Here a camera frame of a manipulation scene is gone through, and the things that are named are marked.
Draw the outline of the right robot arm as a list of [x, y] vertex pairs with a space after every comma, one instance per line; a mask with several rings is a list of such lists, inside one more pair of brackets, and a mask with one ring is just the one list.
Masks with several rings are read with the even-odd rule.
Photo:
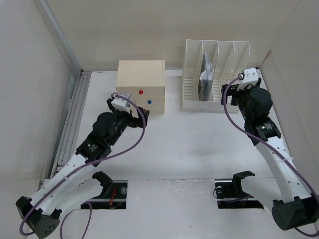
[[230, 82], [222, 87], [221, 103], [225, 106], [228, 96], [231, 104], [238, 106], [245, 121], [244, 128], [238, 130], [246, 134], [268, 164], [278, 185], [278, 191], [264, 188], [254, 176], [247, 172], [242, 178], [231, 183], [231, 191], [236, 196], [245, 193], [258, 200], [269, 209], [277, 226], [284, 230], [314, 224], [319, 219], [319, 196], [296, 169], [284, 146], [281, 132], [270, 119], [273, 101], [271, 94], [260, 87], [260, 82], [243, 89]]

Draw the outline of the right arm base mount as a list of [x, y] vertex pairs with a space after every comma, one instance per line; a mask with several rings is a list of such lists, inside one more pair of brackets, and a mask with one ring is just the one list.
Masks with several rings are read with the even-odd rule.
[[230, 179], [214, 179], [213, 197], [218, 209], [264, 209], [264, 206], [242, 190], [241, 180], [255, 176], [251, 171], [243, 171]]

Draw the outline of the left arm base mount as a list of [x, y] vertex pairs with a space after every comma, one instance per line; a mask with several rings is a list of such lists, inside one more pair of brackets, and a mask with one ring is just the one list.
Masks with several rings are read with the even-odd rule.
[[92, 176], [102, 186], [98, 196], [90, 199], [93, 210], [124, 210], [127, 206], [128, 182], [112, 180], [104, 172], [96, 172]]

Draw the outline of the cream top drawer red knob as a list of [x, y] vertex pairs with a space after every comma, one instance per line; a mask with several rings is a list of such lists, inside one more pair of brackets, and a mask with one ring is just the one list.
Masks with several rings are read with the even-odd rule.
[[155, 87], [116, 87], [118, 93], [127, 93], [132, 96], [165, 96], [165, 86]]

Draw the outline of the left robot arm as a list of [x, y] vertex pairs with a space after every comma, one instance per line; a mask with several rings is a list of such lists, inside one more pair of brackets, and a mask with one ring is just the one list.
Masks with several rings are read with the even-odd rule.
[[[110, 195], [112, 179], [97, 166], [111, 158], [132, 150], [137, 145], [111, 154], [126, 128], [146, 129], [150, 112], [134, 104], [129, 96], [113, 94], [107, 99], [109, 112], [101, 113], [93, 123], [93, 130], [78, 146], [69, 161], [51, 178], [46, 185], [30, 197], [20, 197], [16, 202], [22, 218], [20, 234], [35, 234], [39, 239], [51, 235], [61, 220], [74, 209], [80, 208], [91, 198], [102, 198]], [[24, 225], [30, 228], [23, 231]]]

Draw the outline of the drawer with blue knob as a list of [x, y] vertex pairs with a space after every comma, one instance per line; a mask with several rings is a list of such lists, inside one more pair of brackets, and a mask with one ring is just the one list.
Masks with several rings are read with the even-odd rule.
[[133, 96], [133, 100], [137, 106], [164, 106], [164, 96]]

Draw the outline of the grey black booklet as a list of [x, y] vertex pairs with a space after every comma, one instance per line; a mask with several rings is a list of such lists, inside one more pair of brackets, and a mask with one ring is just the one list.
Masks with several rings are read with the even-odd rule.
[[201, 65], [199, 82], [198, 82], [198, 98], [200, 101], [209, 101], [214, 79], [214, 68], [210, 61], [209, 54], [205, 51]]

